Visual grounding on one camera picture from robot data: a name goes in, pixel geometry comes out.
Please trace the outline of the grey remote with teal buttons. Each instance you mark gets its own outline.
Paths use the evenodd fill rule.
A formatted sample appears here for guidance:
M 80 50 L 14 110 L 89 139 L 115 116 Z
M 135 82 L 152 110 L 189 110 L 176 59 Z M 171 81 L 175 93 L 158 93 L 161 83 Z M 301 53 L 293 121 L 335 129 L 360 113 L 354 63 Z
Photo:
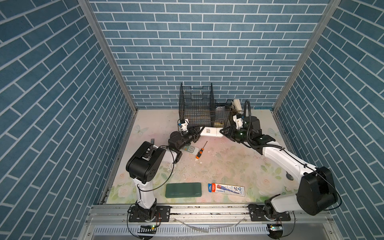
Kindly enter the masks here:
M 184 146 L 181 150 L 192 155 L 197 155 L 200 149 L 195 146 L 189 145 Z

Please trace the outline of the white remote control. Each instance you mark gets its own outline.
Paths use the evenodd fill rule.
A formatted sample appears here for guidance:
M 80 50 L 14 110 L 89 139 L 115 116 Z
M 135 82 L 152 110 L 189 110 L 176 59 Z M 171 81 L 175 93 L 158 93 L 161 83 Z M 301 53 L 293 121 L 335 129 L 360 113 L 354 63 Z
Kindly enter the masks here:
M 215 137 L 222 138 L 223 134 L 220 132 L 223 128 L 204 127 L 201 132 L 202 137 Z

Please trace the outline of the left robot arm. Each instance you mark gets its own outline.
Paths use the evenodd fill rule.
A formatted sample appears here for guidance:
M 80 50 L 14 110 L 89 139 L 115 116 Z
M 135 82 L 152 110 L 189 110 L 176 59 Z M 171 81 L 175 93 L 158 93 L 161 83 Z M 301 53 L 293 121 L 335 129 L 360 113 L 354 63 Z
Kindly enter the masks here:
M 152 180 L 156 176 L 162 160 L 167 158 L 175 165 L 179 162 L 181 149 L 191 142 L 197 142 L 205 127 L 191 127 L 186 132 L 173 132 L 166 146 L 155 146 L 150 142 L 143 142 L 129 159 L 126 171 L 134 180 L 138 193 L 136 206 L 145 214 L 156 211 L 157 200 L 154 196 Z

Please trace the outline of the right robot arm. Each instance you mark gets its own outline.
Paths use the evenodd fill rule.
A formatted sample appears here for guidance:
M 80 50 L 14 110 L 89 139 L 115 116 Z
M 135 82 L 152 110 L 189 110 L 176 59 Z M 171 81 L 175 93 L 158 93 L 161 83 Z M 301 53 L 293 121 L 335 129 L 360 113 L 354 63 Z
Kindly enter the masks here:
M 234 116 L 234 124 L 220 130 L 229 140 L 252 148 L 282 167 L 293 181 L 299 183 L 297 193 L 276 195 L 265 201 L 264 215 L 275 220 L 278 214 L 304 211 L 315 216 L 332 210 L 332 205 L 341 205 L 332 172 L 326 167 L 316 167 L 305 162 L 281 146 L 273 137 L 264 135 L 256 117 Z

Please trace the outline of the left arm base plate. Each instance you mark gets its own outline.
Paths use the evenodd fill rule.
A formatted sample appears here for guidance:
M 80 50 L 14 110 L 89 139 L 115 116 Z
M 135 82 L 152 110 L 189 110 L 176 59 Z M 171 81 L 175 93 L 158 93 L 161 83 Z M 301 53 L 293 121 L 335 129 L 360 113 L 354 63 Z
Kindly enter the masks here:
M 169 222 L 171 214 L 170 206 L 156 206 L 150 209 L 144 209 L 135 204 L 130 208 L 129 222 L 130 223 L 144 223 L 154 222 L 156 217 L 160 217 L 161 222 Z

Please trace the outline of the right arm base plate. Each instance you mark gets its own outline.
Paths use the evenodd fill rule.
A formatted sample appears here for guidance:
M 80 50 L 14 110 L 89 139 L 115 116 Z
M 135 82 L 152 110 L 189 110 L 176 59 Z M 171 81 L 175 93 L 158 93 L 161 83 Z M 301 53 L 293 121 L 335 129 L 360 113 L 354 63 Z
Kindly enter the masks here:
M 287 222 L 291 220 L 289 212 L 278 213 L 268 205 L 249 204 L 248 210 L 252 222 Z

